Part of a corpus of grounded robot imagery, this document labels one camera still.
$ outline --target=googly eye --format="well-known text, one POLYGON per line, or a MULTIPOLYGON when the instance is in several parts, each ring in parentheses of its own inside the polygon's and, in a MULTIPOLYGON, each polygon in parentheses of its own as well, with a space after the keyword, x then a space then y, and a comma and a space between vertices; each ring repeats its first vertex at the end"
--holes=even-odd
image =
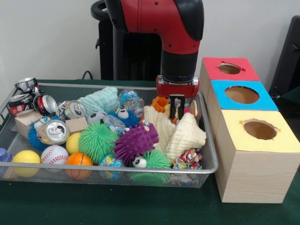
POLYGON ((129 117, 129 113, 127 112, 126 109, 118 109, 117 115, 121 119, 127 119, 129 117))
POLYGON ((147 161, 144 158, 135 157, 135 159, 132 162, 132 165, 136 168, 146 168, 147 161))

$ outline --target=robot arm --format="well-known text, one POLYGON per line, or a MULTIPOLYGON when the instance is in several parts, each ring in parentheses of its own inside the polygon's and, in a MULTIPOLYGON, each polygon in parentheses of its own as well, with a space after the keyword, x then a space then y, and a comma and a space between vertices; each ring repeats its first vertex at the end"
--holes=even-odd
POLYGON ((162 75, 157 77, 161 97, 193 98, 199 89, 194 78, 203 35, 202 0, 105 0, 115 28, 129 33, 156 33, 162 40, 162 75))

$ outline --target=wire mesh basket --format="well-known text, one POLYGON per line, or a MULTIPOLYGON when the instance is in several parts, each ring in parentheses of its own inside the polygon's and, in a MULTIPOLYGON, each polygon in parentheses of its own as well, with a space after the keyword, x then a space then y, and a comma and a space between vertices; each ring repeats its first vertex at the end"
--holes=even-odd
MULTIPOLYGON (((104 87, 106 86, 40 83, 40 89, 52 96, 57 102, 79 99, 104 87)), ((157 96, 155 88, 115 87, 118 89, 118 93, 128 88, 136 90, 146 105, 150 105, 152 99, 157 96)), ((8 113, 8 99, 13 94, 14 90, 0 106, 0 147, 7 149, 13 156, 22 150, 33 150, 41 155, 40 151, 34 149, 28 140, 17 132, 15 119, 8 113)), ((200 164, 202 170, 0 162, 0 180, 200 188, 209 174, 217 170, 218 159, 202 94, 198 93, 195 100, 198 102, 198 111, 202 114, 199 127, 207 134, 206 144, 201 149, 202 160, 200 164), (14 172, 15 170, 35 175, 28 178, 18 177, 14 172)))

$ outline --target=purple spiky ball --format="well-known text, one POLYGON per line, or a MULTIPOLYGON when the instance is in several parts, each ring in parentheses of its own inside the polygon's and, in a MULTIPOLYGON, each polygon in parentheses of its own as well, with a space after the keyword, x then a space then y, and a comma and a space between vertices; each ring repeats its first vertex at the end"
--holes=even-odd
POLYGON ((153 124, 149 125, 149 131, 145 130, 144 125, 136 126, 115 142, 116 159, 122 159, 125 166, 130 166, 135 157, 145 154, 146 151, 155 149, 153 146, 158 143, 158 133, 153 124))

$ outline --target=cardboard box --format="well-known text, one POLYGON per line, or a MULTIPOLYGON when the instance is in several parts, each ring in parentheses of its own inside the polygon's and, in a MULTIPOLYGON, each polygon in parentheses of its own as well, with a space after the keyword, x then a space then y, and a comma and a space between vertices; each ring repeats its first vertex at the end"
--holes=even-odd
POLYGON ((66 120, 66 125, 70 129, 70 135, 77 132, 82 132, 88 127, 88 123, 84 117, 66 120))
POLYGON ((300 144, 277 111, 222 110, 215 140, 224 203, 282 203, 300 144))
POLYGON ((18 132, 24 137, 28 138, 28 130, 30 129, 30 124, 32 122, 37 122, 43 116, 36 111, 24 114, 22 116, 15 117, 15 124, 17 126, 18 132))
POLYGON ((214 139, 221 109, 278 110, 261 82, 211 81, 210 84, 207 111, 214 139))
POLYGON ((204 57, 200 71, 200 91, 207 101, 211 80, 260 81, 246 58, 204 57))

